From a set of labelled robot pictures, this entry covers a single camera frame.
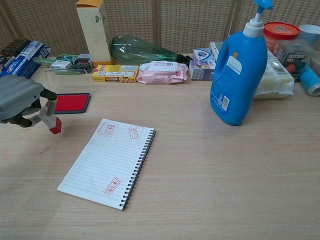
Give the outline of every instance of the bottle label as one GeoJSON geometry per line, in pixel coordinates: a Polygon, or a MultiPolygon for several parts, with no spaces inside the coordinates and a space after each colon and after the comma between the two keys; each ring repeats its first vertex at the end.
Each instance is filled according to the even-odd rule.
{"type": "Polygon", "coordinates": [[[229,56],[229,59],[226,65],[229,68],[231,68],[233,71],[235,71],[238,75],[240,75],[242,71],[242,65],[239,60],[235,59],[233,56],[229,56]]]}

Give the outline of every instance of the cardboard box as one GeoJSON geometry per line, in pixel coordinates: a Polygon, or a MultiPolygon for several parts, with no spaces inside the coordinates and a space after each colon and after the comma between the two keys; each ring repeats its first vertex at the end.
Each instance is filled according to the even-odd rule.
{"type": "Polygon", "coordinates": [[[191,80],[212,80],[216,68],[215,57],[208,48],[196,48],[193,50],[193,59],[189,64],[191,80]]]}
{"type": "Polygon", "coordinates": [[[94,82],[135,83],[139,66],[98,65],[92,74],[94,82]]]}
{"type": "Polygon", "coordinates": [[[79,0],[76,10],[93,67],[111,65],[111,35],[103,0],[79,0]]]}
{"type": "Polygon", "coordinates": [[[49,55],[45,46],[39,41],[30,42],[19,55],[7,66],[0,76],[17,75],[29,79],[39,68],[40,64],[33,58],[46,58],[49,55]]]}

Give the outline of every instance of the notebook spiral binding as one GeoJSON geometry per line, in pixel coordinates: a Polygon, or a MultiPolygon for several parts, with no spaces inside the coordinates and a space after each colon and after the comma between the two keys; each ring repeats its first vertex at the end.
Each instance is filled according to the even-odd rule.
{"type": "Polygon", "coordinates": [[[148,153],[150,145],[151,145],[151,143],[152,143],[152,141],[153,141],[153,139],[155,137],[155,134],[156,134],[156,131],[152,130],[148,135],[147,141],[143,146],[143,149],[142,149],[142,152],[140,154],[139,160],[137,161],[137,164],[134,167],[135,169],[133,170],[132,177],[130,178],[131,180],[129,181],[129,184],[127,185],[128,187],[125,189],[126,190],[124,192],[125,195],[122,196],[123,199],[121,200],[122,203],[119,204],[120,207],[123,207],[123,208],[126,207],[126,204],[128,202],[129,196],[130,196],[130,194],[132,192],[132,189],[135,186],[138,174],[140,172],[142,164],[144,163],[144,160],[147,157],[147,153],[148,153]]]}

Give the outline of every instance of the orange lid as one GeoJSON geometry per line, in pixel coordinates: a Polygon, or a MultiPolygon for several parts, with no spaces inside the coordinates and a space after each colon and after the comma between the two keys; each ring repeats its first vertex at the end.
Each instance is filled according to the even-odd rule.
{"type": "Polygon", "coordinates": [[[264,35],[281,40],[295,39],[299,33],[297,26],[279,21],[267,22],[263,30],[264,35]]]}

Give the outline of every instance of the red ink pad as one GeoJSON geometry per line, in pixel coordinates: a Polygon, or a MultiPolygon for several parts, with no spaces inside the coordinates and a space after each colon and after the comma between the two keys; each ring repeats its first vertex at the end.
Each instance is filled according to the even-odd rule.
{"type": "Polygon", "coordinates": [[[82,114],[87,110],[90,93],[58,93],[54,114],[82,114]]]}

